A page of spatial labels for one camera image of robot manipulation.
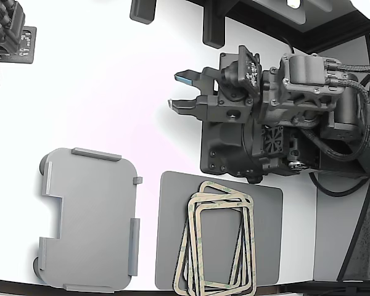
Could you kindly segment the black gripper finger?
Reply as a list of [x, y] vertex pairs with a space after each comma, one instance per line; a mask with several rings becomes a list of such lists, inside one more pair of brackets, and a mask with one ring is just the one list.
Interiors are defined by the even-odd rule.
[[197, 88], [201, 94], [214, 94], [214, 79], [193, 70], [185, 70], [175, 74], [175, 80]]

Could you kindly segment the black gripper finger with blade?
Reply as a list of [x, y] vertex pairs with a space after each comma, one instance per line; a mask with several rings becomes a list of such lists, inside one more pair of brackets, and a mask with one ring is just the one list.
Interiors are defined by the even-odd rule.
[[193, 100], [168, 100], [169, 108], [179, 115], [190, 115], [200, 121], [207, 121], [207, 96], [200, 95]]

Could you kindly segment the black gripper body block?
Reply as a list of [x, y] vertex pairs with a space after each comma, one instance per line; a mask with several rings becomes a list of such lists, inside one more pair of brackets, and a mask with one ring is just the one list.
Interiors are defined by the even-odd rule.
[[211, 121], [246, 123], [260, 100], [260, 55], [240, 52], [225, 68], [208, 70], [218, 83], [218, 103]]

